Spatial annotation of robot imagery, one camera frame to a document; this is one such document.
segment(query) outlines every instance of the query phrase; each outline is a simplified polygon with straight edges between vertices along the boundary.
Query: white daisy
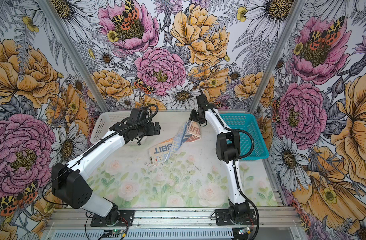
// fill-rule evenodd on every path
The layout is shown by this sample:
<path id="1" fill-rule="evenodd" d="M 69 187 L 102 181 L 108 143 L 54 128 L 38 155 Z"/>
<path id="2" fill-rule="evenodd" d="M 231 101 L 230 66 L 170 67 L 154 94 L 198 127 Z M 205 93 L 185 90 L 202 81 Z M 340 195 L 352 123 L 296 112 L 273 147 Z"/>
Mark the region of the white daisy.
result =
<path id="1" fill-rule="evenodd" d="M 231 78 L 231 81 L 240 81 L 242 77 L 244 77 L 244 71 L 241 67 L 231 67 L 228 71 L 228 75 Z"/>
<path id="2" fill-rule="evenodd" d="M 161 101 L 168 109 L 193 109 L 196 108 L 196 97 L 200 95 L 199 90 L 192 90 L 193 83 L 187 84 L 184 88 L 177 85 L 171 90 L 167 90 L 168 93 Z"/>
<path id="3" fill-rule="evenodd" d="M 284 135 L 282 139 L 275 136 L 270 149 L 275 171 L 279 173 L 282 183 L 291 191 L 295 191 L 296 188 L 301 189 L 296 177 L 305 189 L 308 189 L 308 185 L 311 184 L 310 177 L 302 168 L 308 165 L 308 159 L 304 155 L 297 154 L 297 150 L 296 143 L 291 142 L 291 139 L 287 139 Z"/>
<path id="4" fill-rule="evenodd" d="M 54 142 L 51 146 L 50 167 L 58 162 L 66 164 L 87 150 L 87 139 L 82 131 L 80 130 L 78 133 L 78 130 L 79 124 L 75 124 L 75 122 L 71 123 L 68 132 L 61 126 L 58 132 L 60 142 Z"/>
<path id="5" fill-rule="evenodd" d="M 255 31 L 253 38 L 262 34 L 262 40 L 268 38 L 268 43 L 276 40 L 282 32 L 285 21 L 290 13 L 293 0 L 247 0 L 245 17 L 251 22 L 247 32 Z M 302 10 L 302 18 L 309 16 L 310 6 Z"/>
<path id="6" fill-rule="evenodd" d="M 39 7 L 38 0 L 21 0 L 20 4 L 26 10 L 26 15 L 34 21 L 34 25 L 41 27 L 49 39 L 52 40 L 55 31 Z M 56 12 L 66 26 L 71 38 L 80 43 L 86 39 L 93 39 L 91 31 L 96 31 L 94 23 L 99 23 L 95 17 L 95 1 L 90 0 L 51 0 Z"/>
<path id="7" fill-rule="evenodd" d="M 133 109 L 135 107 L 135 100 L 130 98 L 129 96 L 123 97 L 121 98 L 118 103 L 120 104 L 121 107 L 130 110 Z"/>
<path id="8" fill-rule="evenodd" d="M 366 218 L 360 221 L 360 228 L 352 236 L 352 240 L 366 240 Z"/>
<path id="9" fill-rule="evenodd" d="M 366 0 L 317 0 L 314 2 L 315 17 L 321 21 L 327 19 L 332 22 L 341 16 L 352 17 L 356 12 L 361 12 L 366 7 Z"/>
<path id="10" fill-rule="evenodd" d="M 74 87 L 74 89 L 76 90 L 76 92 L 80 95 L 83 95 L 83 92 L 86 89 L 86 85 L 84 83 L 84 80 L 81 76 L 79 75 L 74 75 L 71 79 L 70 82 L 72 84 L 72 86 Z"/>
<path id="11" fill-rule="evenodd" d="M 113 54 L 108 48 L 99 49 L 95 52 L 95 61 L 104 67 L 112 67 Z"/>

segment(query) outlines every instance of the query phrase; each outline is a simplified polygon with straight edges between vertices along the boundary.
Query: plastic basket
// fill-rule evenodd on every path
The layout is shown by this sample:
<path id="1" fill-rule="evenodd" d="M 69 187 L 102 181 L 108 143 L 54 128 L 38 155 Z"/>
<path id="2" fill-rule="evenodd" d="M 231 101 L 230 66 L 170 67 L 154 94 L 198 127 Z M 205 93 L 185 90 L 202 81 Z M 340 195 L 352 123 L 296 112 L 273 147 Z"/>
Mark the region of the plastic basket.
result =
<path id="1" fill-rule="evenodd" d="M 248 113 L 222 113 L 220 115 L 230 128 L 245 130 L 253 136 L 255 141 L 253 152 L 241 160 L 254 161 L 268 158 L 269 153 L 254 115 Z M 246 154 L 251 148 L 251 140 L 244 133 L 240 133 L 240 148 L 241 155 Z"/>

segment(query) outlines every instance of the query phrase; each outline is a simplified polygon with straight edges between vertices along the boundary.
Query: floral tablecloth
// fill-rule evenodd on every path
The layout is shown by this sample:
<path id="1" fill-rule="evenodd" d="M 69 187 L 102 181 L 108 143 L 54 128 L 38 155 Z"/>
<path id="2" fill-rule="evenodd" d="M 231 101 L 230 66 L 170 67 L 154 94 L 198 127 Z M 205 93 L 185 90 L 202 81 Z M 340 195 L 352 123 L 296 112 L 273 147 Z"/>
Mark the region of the floral tablecloth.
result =
<path id="1" fill-rule="evenodd" d="M 216 157 L 216 135 L 210 126 L 201 127 L 202 138 L 184 143 L 168 161 L 150 163 L 148 149 L 173 137 L 188 114 L 175 113 L 181 121 L 174 122 L 168 113 L 158 113 L 159 136 L 147 137 L 141 146 L 118 149 L 87 183 L 122 208 L 228 206 L 227 177 Z M 241 161 L 240 170 L 244 192 L 257 206 L 277 205 L 261 160 Z"/>

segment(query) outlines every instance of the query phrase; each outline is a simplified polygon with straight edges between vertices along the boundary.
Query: black bracket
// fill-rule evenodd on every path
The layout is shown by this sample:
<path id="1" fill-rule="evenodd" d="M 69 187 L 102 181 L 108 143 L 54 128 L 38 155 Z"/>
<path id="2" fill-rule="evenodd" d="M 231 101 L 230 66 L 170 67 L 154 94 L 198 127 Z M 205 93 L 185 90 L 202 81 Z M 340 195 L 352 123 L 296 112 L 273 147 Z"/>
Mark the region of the black bracket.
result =
<path id="1" fill-rule="evenodd" d="M 242 218 L 239 220 L 240 222 L 233 222 L 231 220 L 231 215 L 229 214 L 228 209 L 215 209 L 215 217 L 216 217 L 216 225 L 218 226 L 226 226 L 226 225 L 252 225 L 251 219 L 253 224 L 256 226 L 257 219 L 254 209 L 250 209 L 250 215 L 247 216 L 249 218 Z"/>
<path id="2" fill-rule="evenodd" d="M 110 225 L 106 219 L 102 218 L 98 214 L 94 214 L 94 216 L 92 217 L 92 221 L 91 221 L 91 227 L 107 227 L 107 226 L 125 227 L 125 226 L 127 226 L 127 224 L 123 220 L 121 220 L 120 217 L 124 218 L 127 221 L 129 227 L 132 226 L 132 221 L 134 219 L 134 214 L 135 214 L 134 210 L 118 210 L 118 214 L 119 214 L 119 219 L 114 225 Z"/>

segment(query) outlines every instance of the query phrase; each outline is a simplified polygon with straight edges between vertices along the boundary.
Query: purple flower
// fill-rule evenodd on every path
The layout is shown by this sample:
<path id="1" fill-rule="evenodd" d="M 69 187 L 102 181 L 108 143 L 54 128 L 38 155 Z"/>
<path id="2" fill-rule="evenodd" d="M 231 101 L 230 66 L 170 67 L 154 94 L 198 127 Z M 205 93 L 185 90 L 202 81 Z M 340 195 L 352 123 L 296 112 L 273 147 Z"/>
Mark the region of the purple flower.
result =
<path id="1" fill-rule="evenodd" d="M 300 76 L 304 81 L 312 81 L 320 85 L 332 78 L 345 64 L 349 54 L 344 54 L 347 49 L 351 31 L 347 30 L 347 19 L 339 33 L 340 37 L 331 45 L 320 44 L 316 50 L 310 48 L 310 33 L 312 31 L 324 32 L 333 22 L 323 21 L 311 17 L 300 31 L 300 36 L 295 39 L 296 46 L 293 49 L 289 67 L 295 76 Z"/>
<path id="2" fill-rule="evenodd" d="M 327 113 L 322 107 L 318 88 L 311 83 L 291 83 L 280 99 L 278 136 L 290 138 L 301 150 L 311 147 L 326 127 Z"/>
<path id="3" fill-rule="evenodd" d="M 144 4 L 142 6 L 134 0 L 135 7 L 139 11 L 139 19 L 130 23 L 130 29 L 123 30 L 121 26 L 115 27 L 111 18 L 116 15 L 122 15 L 125 10 L 125 4 L 113 8 L 99 8 L 98 17 L 102 34 L 106 34 L 108 42 L 114 45 L 114 54 L 117 56 L 126 56 L 134 52 L 145 51 L 151 46 L 155 46 L 159 41 L 159 22 L 157 17 L 152 18 Z"/>
<path id="4" fill-rule="evenodd" d="M 208 8 L 209 0 L 192 0 L 192 4 L 200 5 L 202 8 Z"/>
<path id="5" fill-rule="evenodd" d="M 134 63 L 138 69 L 138 77 L 144 84 L 154 87 L 157 95 L 164 96 L 167 90 L 185 82 L 183 60 L 166 49 L 150 48 Z"/>
<path id="6" fill-rule="evenodd" d="M 323 227 L 319 219 L 309 215 L 311 221 L 311 230 L 314 239 L 327 240 L 329 239 L 329 232 Z"/>
<path id="7" fill-rule="evenodd" d="M 0 198 L 16 195 L 34 181 L 43 187 L 50 180 L 53 142 L 51 128 L 31 115 L 0 121 Z"/>
<path id="8" fill-rule="evenodd" d="M 182 10 L 182 0 L 155 0 L 155 12 L 159 15 L 162 12 L 170 12 L 176 15 Z"/>

